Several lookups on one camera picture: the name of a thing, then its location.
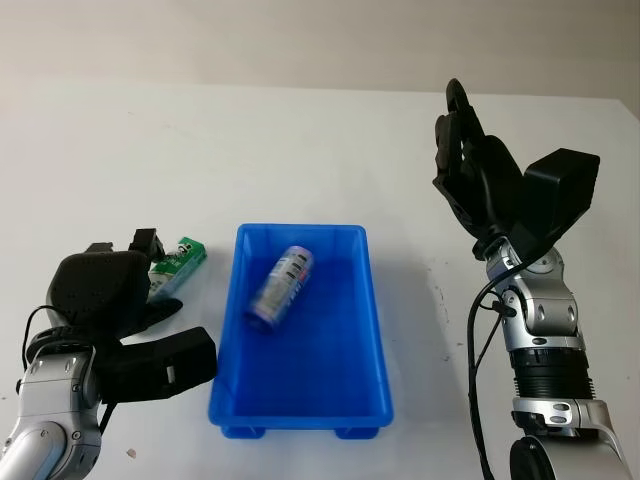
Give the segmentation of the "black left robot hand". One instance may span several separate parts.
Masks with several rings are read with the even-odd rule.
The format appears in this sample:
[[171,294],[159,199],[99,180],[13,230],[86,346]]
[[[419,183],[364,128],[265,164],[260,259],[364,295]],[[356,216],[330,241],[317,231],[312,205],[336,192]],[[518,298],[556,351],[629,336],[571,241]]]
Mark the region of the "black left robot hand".
[[51,325],[122,339],[173,316],[183,307],[180,300],[149,298],[150,267],[164,257],[154,228],[138,229],[126,250],[97,242],[66,257],[46,296]]

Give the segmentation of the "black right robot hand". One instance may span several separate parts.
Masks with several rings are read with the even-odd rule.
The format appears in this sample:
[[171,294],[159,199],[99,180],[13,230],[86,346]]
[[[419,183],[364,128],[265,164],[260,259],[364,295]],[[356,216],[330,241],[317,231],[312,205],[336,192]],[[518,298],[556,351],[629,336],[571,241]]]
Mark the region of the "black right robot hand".
[[461,82],[446,87],[447,113],[435,123],[437,153],[433,185],[456,219],[476,239],[478,258],[511,230],[522,173],[506,145],[487,135]]

